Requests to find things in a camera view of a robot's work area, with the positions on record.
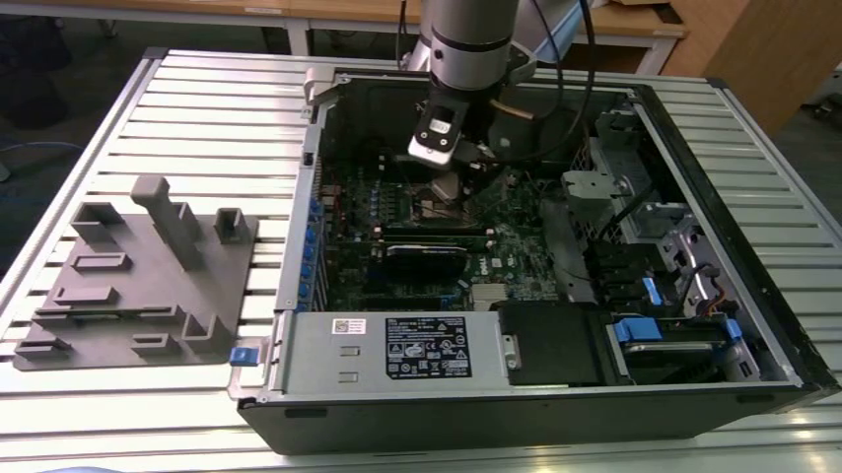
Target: aluminum extrusion table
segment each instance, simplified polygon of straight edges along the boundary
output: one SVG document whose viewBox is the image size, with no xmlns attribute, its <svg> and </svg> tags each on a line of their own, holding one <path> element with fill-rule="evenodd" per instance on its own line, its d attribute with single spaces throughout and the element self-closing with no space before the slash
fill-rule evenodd
<svg viewBox="0 0 842 473">
<path fill-rule="evenodd" d="M 842 464 L 842 397 L 756 416 L 696 439 L 413 454 L 273 453 L 227 395 L 229 365 L 18 372 L 30 330 L 74 245 L 81 202 L 137 210 L 139 173 L 167 176 L 194 212 L 261 218 L 239 337 L 271 331 L 274 294 L 302 154 L 305 72 L 390 61 L 153 51 L 0 286 L 0 471 L 833 471 Z M 569 73 L 582 79 L 581 74 Z M 658 92 L 826 362 L 842 372 L 842 230 L 726 89 L 705 80 L 601 75 Z M 261 383 L 247 369 L 245 383 Z"/>
</svg>

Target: metal bracket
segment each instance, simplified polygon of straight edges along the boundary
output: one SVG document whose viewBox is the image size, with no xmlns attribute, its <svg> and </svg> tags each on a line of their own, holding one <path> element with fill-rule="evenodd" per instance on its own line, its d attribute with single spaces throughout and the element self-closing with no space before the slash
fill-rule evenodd
<svg viewBox="0 0 842 473">
<path fill-rule="evenodd" d="M 325 100 L 318 100 L 318 96 L 327 92 L 334 86 L 335 67 L 314 66 L 305 75 L 305 100 L 307 105 L 318 105 Z"/>
</svg>

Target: warning label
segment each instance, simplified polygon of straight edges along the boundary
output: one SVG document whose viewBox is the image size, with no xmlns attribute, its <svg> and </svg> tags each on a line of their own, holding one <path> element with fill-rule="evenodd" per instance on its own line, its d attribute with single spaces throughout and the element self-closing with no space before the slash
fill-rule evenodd
<svg viewBox="0 0 842 473">
<path fill-rule="evenodd" d="M 391 379 L 471 377 L 465 317 L 387 318 L 386 374 Z"/>
</svg>

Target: black cable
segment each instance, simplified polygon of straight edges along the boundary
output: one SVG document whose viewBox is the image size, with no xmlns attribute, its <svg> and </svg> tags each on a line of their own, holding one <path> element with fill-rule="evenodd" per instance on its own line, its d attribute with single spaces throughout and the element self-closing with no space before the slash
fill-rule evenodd
<svg viewBox="0 0 842 473">
<path fill-rule="evenodd" d="M 562 54 L 558 51 L 558 44 L 556 43 L 556 37 L 553 36 L 553 30 L 550 29 L 550 24 L 548 22 L 548 17 L 544 16 L 544 12 L 541 11 L 541 6 L 538 5 L 538 0 L 532 0 L 532 6 L 536 9 L 536 13 L 538 14 L 538 18 L 541 19 L 541 24 L 544 25 L 544 31 L 548 35 L 548 41 L 550 41 L 550 46 L 553 46 L 553 54 L 556 55 L 556 77 L 558 79 L 558 97 L 556 98 L 556 107 L 540 117 L 541 120 L 546 120 L 553 113 L 561 110 L 565 106 L 565 70 L 562 69 Z"/>
<path fill-rule="evenodd" d="M 514 158 L 509 158 L 509 159 L 498 159 L 498 158 L 485 158 L 481 157 L 479 161 L 482 163 L 493 163 L 493 164 L 512 164 L 512 163 L 521 163 L 524 161 L 532 161 L 536 160 L 538 158 L 541 158 L 542 156 L 553 153 L 554 151 L 558 151 L 562 146 L 565 146 L 565 143 L 568 143 L 568 140 L 570 139 L 570 137 L 574 135 L 574 132 L 580 129 L 580 123 L 585 117 L 585 113 L 588 111 L 589 108 L 589 101 L 592 101 L 592 92 L 594 91 L 594 82 L 597 81 L 597 34 L 594 33 L 594 20 L 592 18 L 592 10 L 590 10 L 590 6 L 589 6 L 589 0 L 580 0 L 580 7 L 582 8 L 582 16 L 584 16 L 584 20 L 585 20 L 585 30 L 586 30 L 586 35 L 589 37 L 589 78 L 586 80 L 586 85 L 585 85 L 585 94 L 582 97 L 582 104 L 580 106 L 580 110 L 577 111 L 577 116 L 574 117 L 574 122 L 570 125 L 570 128 L 568 128 L 568 132 L 562 135 L 562 139 L 558 141 L 558 143 L 556 143 L 553 146 L 550 146 L 549 148 L 544 149 L 544 150 L 538 150 L 534 153 L 529 153 L 528 155 L 524 156 L 518 156 Z M 550 42 L 554 44 L 556 47 L 556 38 L 553 37 L 553 34 L 550 35 Z"/>
<path fill-rule="evenodd" d="M 697 278 L 700 271 L 702 271 L 708 266 L 710 266 L 710 263 L 700 263 L 694 267 L 694 270 L 690 273 L 688 282 L 685 283 L 685 287 L 682 288 L 682 291 L 681 291 L 681 295 L 676 299 L 676 311 L 673 315 L 676 317 L 682 315 L 682 310 L 685 309 L 685 301 L 688 300 L 688 294 L 690 293 L 690 288 L 694 286 L 694 279 Z"/>
<path fill-rule="evenodd" d="M 632 200 L 629 201 L 626 206 L 622 208 L 622 210 L 617 214 L 614 214 L 614 216 L 610 218 L 609 222 L 606 223 L 606 226 L 604 227 L 601 232 L 597 234 L 597 241 L 604 239 L 610 228 L 614 225 L 620 224 L 620 222 L 622 222 L 622 219 L 625 219 L 629 216 L 629 214 L 634 212 L 634 210 L 641 206 L 641 204 L 649 198 L 649 196 L 653 194 L 654 191 L 656 191 L 656 183 L 652 182 L 646 186 L 646 188 L 632 198 Z"/>
<path fill-rule="evenodd" d="M 398 36 L 395 36 L 395 62 L 398 63 L 398 70 L 403 70 L 401 60 L 401 42 L 405 35 L 405 30 L 407 29 L 407 0 L 401 1 L 401 19 L 398 21 Z"/>
</svg>

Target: blue drive latch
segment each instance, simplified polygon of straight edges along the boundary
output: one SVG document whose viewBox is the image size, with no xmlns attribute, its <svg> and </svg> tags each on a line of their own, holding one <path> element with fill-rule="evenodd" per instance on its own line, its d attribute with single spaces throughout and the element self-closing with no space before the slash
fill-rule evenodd
<svg viewBox="0 0 842 473">
<path fill-rule="evenodd" d="M 658 323 L 652 317 L 625 318 L 614 324 L 614 333 L 620 343 L 664 340 Z"/>
</svg>

